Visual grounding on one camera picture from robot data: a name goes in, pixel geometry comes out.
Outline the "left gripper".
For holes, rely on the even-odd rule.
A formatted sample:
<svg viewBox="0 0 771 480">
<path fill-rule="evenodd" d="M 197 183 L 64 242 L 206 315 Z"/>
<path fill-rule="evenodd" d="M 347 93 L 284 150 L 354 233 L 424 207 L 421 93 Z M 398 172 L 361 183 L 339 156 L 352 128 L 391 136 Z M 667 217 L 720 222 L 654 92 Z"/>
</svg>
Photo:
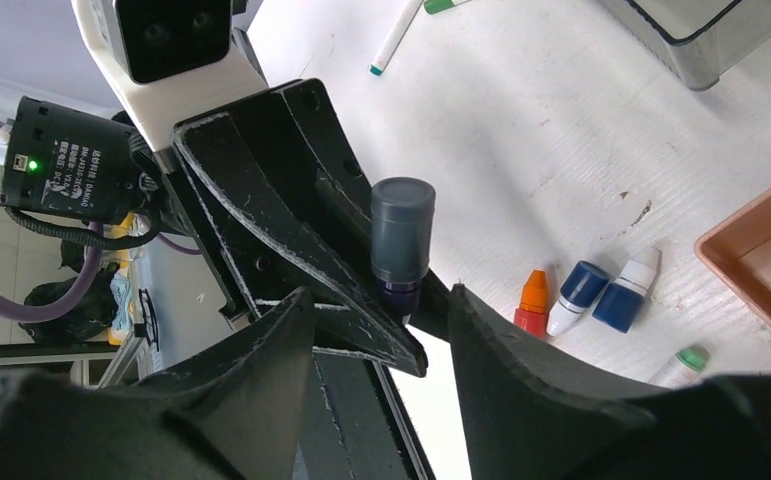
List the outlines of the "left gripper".
<svg viewBox="0 0 771 480">
<path fill-rule="evenodd" d="M 207 254 L 248 307 L 308 288 L 334 307 L 317 310 L 316 329 L 426 375 L 424 348 L 391 315 L 448 338 L 449 289 L 430 268 L 435 188 L 413 177 L 371 185 L 322 81 L 181 120 L 171 149 L 169 190 L 206 220 Z"/>
</svg>

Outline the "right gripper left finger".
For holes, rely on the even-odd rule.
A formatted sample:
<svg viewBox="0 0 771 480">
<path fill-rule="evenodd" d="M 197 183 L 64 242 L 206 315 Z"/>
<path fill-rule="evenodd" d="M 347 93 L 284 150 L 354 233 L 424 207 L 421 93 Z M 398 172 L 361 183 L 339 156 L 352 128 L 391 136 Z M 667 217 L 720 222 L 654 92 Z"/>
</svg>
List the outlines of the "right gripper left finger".
<svg viewBox="0 0 771 480">
<path fill-rule="evenodd" d="M 312 293 L 299 288 L 132 385 L 0 371 L 0 479 L 288 479 L 314 326 Z"/>
</svg>

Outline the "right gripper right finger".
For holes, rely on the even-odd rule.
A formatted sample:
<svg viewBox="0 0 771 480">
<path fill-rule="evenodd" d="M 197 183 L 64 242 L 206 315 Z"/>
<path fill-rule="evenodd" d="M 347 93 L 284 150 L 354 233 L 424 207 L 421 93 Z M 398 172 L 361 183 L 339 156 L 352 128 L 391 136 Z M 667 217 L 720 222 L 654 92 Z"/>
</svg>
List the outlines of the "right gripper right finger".
<svg viewBox="0 0 771 480">
<path fill-rule="evenodd" d="M 771 375 L 635 381 L 527 334 L 460 284 L 448 323 L 476 479 L 771 479 Z"/>
</svg>

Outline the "clear grey drawer organizer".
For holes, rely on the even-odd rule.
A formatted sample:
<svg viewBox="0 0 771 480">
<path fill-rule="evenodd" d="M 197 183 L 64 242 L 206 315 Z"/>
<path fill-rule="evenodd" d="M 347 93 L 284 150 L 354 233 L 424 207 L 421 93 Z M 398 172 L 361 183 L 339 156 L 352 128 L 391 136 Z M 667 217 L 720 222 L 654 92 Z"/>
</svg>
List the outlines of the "clear grey drawer organizer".
<svg viewBox="0 0 771 480">
<path fill-rule="evenodd" d="M 771 38 L 771 1 L 599 3 L 688 89 L 705 91 Z"/>
</svg>

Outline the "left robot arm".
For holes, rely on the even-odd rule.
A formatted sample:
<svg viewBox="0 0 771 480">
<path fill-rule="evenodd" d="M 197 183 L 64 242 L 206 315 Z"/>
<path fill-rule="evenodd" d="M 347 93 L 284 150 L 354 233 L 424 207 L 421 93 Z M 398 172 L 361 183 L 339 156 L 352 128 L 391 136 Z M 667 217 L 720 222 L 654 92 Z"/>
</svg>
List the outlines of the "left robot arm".
<svg viewBox="0 0 771 480">
<path fill-rule="evenodd" d="M 40 234 L 120 250 L 88 222 L 129 213 L 152 232 L 184 233 L 225 297 L 223 315 L 260 317 L 306 287 L 337 306 L 317 346 L 424 376 L 427 355 L 380 297 L 371 269 L 371 186 L 317 79 L 295 80 L 176 125 L 154 156 L 137 129 L 23 98 L 8 146 L 0 204 Z"/>
</svg>

